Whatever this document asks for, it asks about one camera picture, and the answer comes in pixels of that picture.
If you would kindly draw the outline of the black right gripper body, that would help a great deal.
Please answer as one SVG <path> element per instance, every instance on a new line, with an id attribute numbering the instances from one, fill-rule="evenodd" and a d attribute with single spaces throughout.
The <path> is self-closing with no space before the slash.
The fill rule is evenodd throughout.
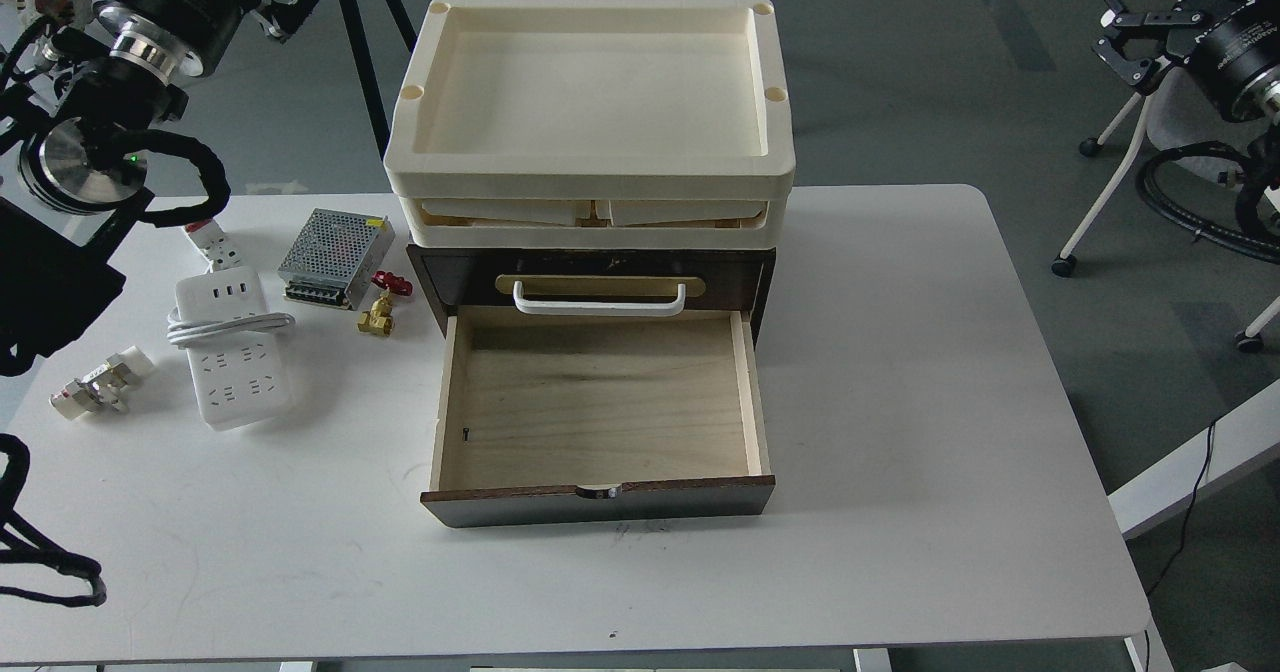
<path id="1" fill-rule="evenodd" d="M 1102 33 L 1093 52 L 1135 93 L 1151 95 L 1170 67 L 1184 65 L 1197 38 L 1215 22 L 1203 8 L 1132 12 L 1121 0 L 1102 0 Z"/>

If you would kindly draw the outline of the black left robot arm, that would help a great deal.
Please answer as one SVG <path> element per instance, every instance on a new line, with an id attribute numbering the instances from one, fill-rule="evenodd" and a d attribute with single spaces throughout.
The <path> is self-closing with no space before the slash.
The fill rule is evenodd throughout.
<path id="1" fill-rule="evenodd" d="M 77 340 L 119 297 L 111 253 L 136 224 L 183 227 L 215 218 L 230 198 L 223 163 L 191 136 L 163 131 L 187 93 L 174 76 L 215 70 L 247 15 L 292 37 L 320 0 L 95 0 L 113 35 L 102 44 L 51 17 L 32 22 L 3 58 L 3 148 L 41 204 L 64 215 L 106 215 L 76 244 L 3 202 L 3 291 L 47 292 L 51 307 L 3 305 L 3 372 Z"/>

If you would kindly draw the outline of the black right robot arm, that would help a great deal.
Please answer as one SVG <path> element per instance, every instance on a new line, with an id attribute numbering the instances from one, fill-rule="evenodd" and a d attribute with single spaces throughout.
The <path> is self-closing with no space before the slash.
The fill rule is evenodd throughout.
<path id="1" fill-rule="evenodd" d="M 1156 93 L 1169 70 L 1183 69 L 1225 122 L 1266 119 L 1265 134 L 1244 154 L 1221 142 L 1166 148 L 1137 174 L 1139 198 L 1199 238 L 1265 262 L 1277 262 L 1277 236 L 1257 215 L 1266 189 L 1277 186 L 1279 0 L 1179 0 L 1170 12 L 1130 12 L 1103 0 L 1111 13 L 1094 52 L 1134 92 Z M 1171 201 L 1155 179 L 1158 166 L 1181 157 L 1238 163 L 1236 229 L 1220 227 Z"/>

